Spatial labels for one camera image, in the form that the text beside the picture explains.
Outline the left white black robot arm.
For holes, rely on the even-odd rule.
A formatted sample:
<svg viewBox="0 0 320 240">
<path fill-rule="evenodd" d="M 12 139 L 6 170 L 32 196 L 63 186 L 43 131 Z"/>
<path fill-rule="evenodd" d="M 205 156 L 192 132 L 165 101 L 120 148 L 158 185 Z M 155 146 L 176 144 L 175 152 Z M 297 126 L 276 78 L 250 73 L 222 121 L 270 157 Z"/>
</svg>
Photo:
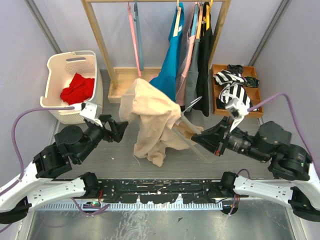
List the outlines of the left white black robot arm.
<svg viewBox="0 0 320 240">
<path fill-rule="evenodd" d="M 101 185 L 93 172 L 50 188 L 44 188 L 60 175 L 80 165 L 101 141 L 119 143 L 128 126 L 116 122 L 111 115 L 102 115 L 102 125 L 86 121 L 87 128 L 68 125 L 54 136 L 54 143 L 38 153 L 18 176 L 0 189 L 0 222 L 9 225 L 25 218 L 29 212 L 47 204 L 68 198 L 95 198 Z"/>
</svg>

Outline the beige t shirt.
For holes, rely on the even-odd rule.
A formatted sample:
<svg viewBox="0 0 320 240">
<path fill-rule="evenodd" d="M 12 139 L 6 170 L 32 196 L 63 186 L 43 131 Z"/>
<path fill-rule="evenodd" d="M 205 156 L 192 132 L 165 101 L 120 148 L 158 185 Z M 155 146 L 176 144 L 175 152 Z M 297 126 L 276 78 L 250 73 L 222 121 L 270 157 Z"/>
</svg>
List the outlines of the beige t shirt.
<svg viewBox="0 0 320 240">
<path fill-rule="evenodd" d="M 202 126 L 194 124 L 189 127 L 181 120 L 180 106 L 141 78 L 134 80 L 121 96 L 118 114 L 121 121 L 138 121 L 133 154 L 140 159 L 146 158 L 158 167 L 165 161 L 167 148 L 178 151 L 190 148 L 172 129 L 178 130 L 192 145 L 196 144 L 191 140 L 196 134 L 194 129 L 200 132 L 204 130 Z"/>
</svg>

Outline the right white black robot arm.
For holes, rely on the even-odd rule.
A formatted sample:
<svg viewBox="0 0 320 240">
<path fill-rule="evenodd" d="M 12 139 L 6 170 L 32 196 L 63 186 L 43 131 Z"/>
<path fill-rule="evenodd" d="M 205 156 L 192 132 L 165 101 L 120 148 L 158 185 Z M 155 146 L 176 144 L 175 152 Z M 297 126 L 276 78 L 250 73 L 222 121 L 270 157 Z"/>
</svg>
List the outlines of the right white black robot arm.
<svg viewBox="0 0 320 240">
<path fill-rule="evenodd" d="M 192 141 L 216 156 L 231 150 L 260 163 L 269 163 L 273 176 L 289 181 L 289 186 L 261 183 L 226 171 L 219 182 L 225 197 L 246 195 L 261 198 L 292 209 L 307 221 L 320 220 L 320 179 L 313 158 L 301 146 L 292 144 L 292 134 L 273 121 L 262 124 L 255 135 L 232 128 L 233 121 L 224 117 L 215 126 L 192 136 Z"/>
</svg>

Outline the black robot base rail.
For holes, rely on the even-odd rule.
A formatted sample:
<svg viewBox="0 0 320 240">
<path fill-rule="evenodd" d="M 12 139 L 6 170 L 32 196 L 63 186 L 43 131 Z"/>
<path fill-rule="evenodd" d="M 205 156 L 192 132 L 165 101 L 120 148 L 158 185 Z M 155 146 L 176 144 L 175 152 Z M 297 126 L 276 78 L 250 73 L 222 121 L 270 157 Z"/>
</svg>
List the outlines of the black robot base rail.
<svg viewBox="0 0 320 240">
<path fill-rule="evenodd" d="M 97 199 L 93 204 L 121 204 L 142 208 L 151 205 L 152 208 L 161 206 L 181 208 L 217 207 L 227 214 L 236 213 L 241 197 L 223 192 L 220 183 L 211 179 L 98 179 L 97 186 L 83 199 Z"/>
</svg>

